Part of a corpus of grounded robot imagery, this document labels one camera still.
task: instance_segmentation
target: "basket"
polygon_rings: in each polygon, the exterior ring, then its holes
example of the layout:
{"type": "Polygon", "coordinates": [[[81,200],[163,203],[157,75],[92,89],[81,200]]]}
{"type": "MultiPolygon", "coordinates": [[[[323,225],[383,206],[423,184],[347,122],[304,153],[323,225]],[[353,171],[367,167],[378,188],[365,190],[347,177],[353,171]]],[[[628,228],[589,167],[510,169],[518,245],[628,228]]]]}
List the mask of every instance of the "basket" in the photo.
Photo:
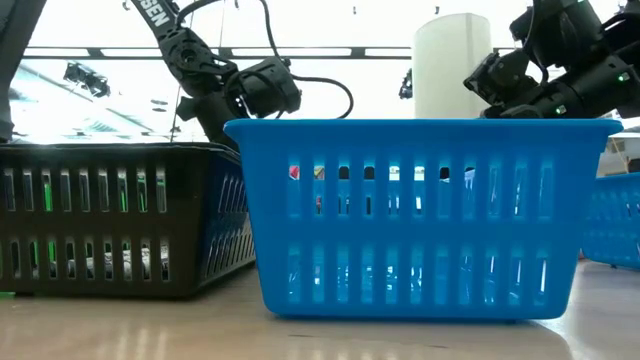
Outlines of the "basket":
{"type": "Polygon", "coordinates": [[[286,316],[560,316],[598,155],[620,129],[232,121],[264,302],[286,316]]]}
{"type": "Polygon", "coordinates": [[[640,269],[640,174],[596,180],[582,251],[593,261],[640,269]]]}
{"type": "Polygon", "coordinates": [[[0,292],[183,297],[254,261],[236,153],[0,146],[0,292]]]}

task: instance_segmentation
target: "table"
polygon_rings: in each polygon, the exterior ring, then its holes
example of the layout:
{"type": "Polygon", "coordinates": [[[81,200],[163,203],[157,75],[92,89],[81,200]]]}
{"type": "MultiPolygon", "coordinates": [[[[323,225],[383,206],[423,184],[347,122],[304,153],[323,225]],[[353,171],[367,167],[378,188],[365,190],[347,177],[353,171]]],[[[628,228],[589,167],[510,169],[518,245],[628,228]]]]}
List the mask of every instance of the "table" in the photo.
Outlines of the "table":
{"type": "Polygon", "coordinates": [[[0,359],[635,359],[640,272],[579,264],[567,313],[516,324],[299,321],[255,269],[191,301],[0,299],[0,359]]]}

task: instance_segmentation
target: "black plastic basket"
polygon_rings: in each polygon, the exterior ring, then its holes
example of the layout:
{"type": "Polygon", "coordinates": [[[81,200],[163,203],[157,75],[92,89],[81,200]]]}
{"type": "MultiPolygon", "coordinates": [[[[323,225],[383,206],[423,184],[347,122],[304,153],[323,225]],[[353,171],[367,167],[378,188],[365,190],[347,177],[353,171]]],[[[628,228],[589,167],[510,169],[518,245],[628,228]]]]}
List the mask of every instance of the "black plastic basket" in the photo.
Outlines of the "black plastic basket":
{"type": "Polygon", "coordinates": [[[255,260],[212,144],[0,146],[0,292],[183,297],[255,260]]]}

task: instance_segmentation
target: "blue plastic basket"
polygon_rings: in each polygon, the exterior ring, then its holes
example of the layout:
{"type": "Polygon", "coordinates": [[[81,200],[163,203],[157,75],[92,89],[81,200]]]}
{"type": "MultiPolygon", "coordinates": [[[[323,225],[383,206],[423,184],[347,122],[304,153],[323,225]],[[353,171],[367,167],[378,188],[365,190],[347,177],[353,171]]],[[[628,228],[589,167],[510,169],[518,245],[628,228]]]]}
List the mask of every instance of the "blue plastic basket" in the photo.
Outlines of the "blue plastic basket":
{"type": "Polygon", "coordinates": [[[585,257],[640,269],[640,174],[597,179],[587,221],[585,257]]]}
{"type": "Polygon", "coordinates": [[[620,129],[232,121],[264,302],[292,316],[560,316],[598,156],[620,129]]]}

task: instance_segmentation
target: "white cylinder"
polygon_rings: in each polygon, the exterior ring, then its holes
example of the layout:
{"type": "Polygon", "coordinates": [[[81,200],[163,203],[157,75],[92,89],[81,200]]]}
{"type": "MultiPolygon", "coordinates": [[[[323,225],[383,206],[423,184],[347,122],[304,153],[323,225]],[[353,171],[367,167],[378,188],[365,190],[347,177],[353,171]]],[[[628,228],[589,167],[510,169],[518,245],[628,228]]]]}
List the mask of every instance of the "white cylinder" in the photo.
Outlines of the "white cylinder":
{"type": "Polygon", "coordinates": [[[447,15],[418,29],[412,55],[416,118],[477,118],[489,105],[462,82],[492,51],[489,20],[482,16],[447,15]]]}

